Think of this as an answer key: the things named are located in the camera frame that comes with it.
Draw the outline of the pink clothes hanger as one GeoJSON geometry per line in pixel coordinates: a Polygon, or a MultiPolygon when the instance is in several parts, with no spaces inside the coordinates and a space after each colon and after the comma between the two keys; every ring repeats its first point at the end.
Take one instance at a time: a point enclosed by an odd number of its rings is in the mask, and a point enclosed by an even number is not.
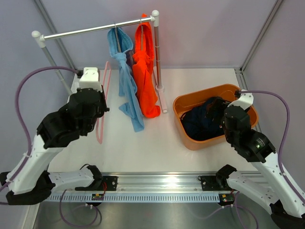
{"type": "MultiPolygon", "coordinates": [[[[104,72],[103,72],[103,81],[102,86],[104,89],[105,100],[107,100],[110,81],[112,75],[112,67],[109,61],[106,62],[104,72]]],[[[99,118],[96,122],[96,139],[101,145],[103,142],[103,128],[104,128],[104,116],[99,118]]]]}

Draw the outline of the navy blue shorts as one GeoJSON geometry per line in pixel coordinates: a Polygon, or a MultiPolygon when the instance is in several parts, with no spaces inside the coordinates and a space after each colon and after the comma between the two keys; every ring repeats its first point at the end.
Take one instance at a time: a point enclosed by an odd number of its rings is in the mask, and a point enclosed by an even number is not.
{"type": "Polygon", "coordinates": [[[196,141],[222,136],[221,119],[229,103],[219,96],[210,97],[202,105],[183,113],[180,121],[186,134],[196,141]]]}

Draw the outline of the light blue shorts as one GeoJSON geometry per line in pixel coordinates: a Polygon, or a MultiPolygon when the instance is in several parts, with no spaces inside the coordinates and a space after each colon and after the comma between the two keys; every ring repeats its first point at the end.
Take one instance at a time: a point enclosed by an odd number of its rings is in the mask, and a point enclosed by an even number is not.
{"type": "Polygon", "coordinates": [[[133,50],[133,42],[121,28],[117,28],[117,30],[122,52],[118,52],[114,28],[108,31],[107,40],[110,56],[118,64],[119,96],[126,99],[126,102],[119,106],[119,110],[130,117],[134,131],[140,132],[144,130],[143,114],[136,96],[137,85],[132,76],[131,67],[127,63],[130,51],[133,50]]]}

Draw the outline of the grey clothes hanger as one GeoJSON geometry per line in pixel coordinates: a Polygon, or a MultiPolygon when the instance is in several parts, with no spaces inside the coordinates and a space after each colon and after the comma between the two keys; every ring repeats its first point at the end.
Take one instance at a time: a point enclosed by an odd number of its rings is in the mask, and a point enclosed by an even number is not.
{"type": "Polygon", "coordinates": [[[119,41],[119,36],[118,36],[118,30],[117,30],[117,26],[116,24],[114,24],[115,26],[115,37],[116,37],[116,42],[117,42],[117,49],[118,49],[118,52],[122,52],[121,51],[121,46],[120,46],[120,41],[119,41]]]}

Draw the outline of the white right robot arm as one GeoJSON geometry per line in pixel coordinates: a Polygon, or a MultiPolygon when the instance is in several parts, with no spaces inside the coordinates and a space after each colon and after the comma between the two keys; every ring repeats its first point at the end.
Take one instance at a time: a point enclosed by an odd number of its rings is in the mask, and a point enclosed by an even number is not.
{"type": "Polygon", "coordinates": [[[216,185],[220,189],[231,188],[243,193],[260,205],[281,229],[305,227],[305,196],[298,185],[288,182],[289,173],[279,164],[279,154],[270,140],[252,129],[247,113],[253,103],[241,98],[229,102],[221,97],[207,106],[207,116],[224,131],[227,143],[248,163],[257,169],[269,185],[269,189],[244,177],[236,168],[225,165],[216,172],[216,185]]]}

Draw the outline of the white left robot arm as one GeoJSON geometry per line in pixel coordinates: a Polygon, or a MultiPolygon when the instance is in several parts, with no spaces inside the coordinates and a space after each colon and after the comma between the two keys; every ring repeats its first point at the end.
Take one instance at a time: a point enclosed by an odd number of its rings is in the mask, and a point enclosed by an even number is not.
{"type": "Polygon", "coordinates": [[[97,166],[88,165],[72,172],[49,172],[47,166],[64,148],[94,130],[96,121],[109,108],[101,88],[79,88],[67,104],[44,117],[19,164],[11,172],[2,172],[0,183],[9,188],[7,204],[35,205],[52,193],[65,189],[95,191],[103,184],[97,166]]]}

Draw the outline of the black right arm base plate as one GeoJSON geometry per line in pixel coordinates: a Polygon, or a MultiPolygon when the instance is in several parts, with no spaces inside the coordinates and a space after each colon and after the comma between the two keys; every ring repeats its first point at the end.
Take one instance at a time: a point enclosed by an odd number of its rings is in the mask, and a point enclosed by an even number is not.
{"type": "Polygon", "coordinates": [[[226,191],[227,189],[221,187],[217,181],[216,176],[198,176],[198,181],[201,183],[202,191],[226,191]]]}

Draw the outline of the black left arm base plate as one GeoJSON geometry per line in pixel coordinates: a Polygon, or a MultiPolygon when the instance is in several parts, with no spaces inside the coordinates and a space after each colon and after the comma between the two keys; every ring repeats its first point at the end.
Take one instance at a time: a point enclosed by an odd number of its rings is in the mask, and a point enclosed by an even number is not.
{"type": "Polygon", "coordinates": [[[76,191],[116,191],[118,183],[117,176],[103,176],[95,179],[88,187],[76,187],[76,191]]]}

